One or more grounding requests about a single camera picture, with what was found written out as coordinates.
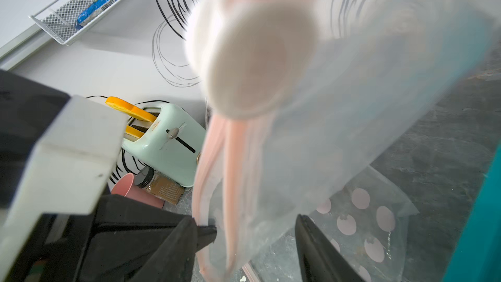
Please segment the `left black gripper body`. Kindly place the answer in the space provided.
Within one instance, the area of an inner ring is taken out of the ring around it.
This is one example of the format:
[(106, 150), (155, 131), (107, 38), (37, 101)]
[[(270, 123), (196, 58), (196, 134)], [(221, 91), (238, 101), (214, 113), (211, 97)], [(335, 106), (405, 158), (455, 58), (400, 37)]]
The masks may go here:
[[(1, 213), (14, 198), (38, 139), (72, 96), (1, 72)], [(2, 281), (132, 281), (187, 215), (106, 188), (89, 215), (43, 214)], [(196, 252), (216, 239), (197, 226)]]

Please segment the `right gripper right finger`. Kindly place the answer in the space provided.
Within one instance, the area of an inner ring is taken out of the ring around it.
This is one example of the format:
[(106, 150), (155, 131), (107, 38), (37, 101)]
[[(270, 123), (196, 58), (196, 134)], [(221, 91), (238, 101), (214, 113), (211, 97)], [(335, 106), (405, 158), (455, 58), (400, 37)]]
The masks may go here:
[(363, 282), (309, 216), (297, 216), (295, 236), (302, 281)]

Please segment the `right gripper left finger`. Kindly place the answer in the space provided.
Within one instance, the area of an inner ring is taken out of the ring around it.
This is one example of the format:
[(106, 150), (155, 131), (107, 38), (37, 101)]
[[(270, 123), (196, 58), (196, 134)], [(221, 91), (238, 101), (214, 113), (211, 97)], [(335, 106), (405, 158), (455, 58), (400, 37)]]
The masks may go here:
[(183, 219), (131, 280), (190, 281), (193, 275), (197, 239), (194, 219)]

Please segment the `teal plastic basket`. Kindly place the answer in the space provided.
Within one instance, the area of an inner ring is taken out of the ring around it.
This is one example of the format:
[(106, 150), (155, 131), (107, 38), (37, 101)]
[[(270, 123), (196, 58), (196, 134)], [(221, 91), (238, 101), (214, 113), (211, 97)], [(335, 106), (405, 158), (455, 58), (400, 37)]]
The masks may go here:
[(442, 280), (500, 281), (500, 148)]

